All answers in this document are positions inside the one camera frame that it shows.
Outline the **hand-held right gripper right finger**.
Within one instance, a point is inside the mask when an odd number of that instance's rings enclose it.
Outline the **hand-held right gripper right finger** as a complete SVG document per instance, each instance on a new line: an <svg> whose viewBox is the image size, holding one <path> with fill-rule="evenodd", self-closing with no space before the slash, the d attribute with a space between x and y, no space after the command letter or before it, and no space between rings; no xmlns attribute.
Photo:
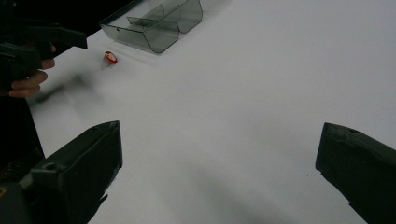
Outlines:
<svg viewBox="0 0 396 224"><path fill-rule="evenodd" d="M368 224L396 224L396 150L351 128L323 125L316 169Z"/></svg>

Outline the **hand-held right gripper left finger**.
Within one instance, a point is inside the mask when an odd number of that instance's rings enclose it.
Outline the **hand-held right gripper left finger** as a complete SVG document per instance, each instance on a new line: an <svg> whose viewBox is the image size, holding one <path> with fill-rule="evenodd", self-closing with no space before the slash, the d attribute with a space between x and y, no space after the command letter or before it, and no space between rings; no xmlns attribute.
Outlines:
<svg viewBox="0 0 396 224"><path fill-rule="evenodd" d="M120 123L86 130L21 181L34 224L88 224L121 167Z"/></svg>

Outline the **transparent grey plastic organizer tray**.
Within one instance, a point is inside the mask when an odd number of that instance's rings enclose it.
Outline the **transparent grey plastic organizer tray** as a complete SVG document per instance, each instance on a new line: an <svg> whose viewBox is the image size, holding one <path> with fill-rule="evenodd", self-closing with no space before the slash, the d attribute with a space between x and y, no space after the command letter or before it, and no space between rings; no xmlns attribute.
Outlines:
<svg viewBox="0 0 396 224"><path fill-rule="evenodd" d="M200 0L132 0L100 21L118 43L161 54L203 18Z"/></svg>

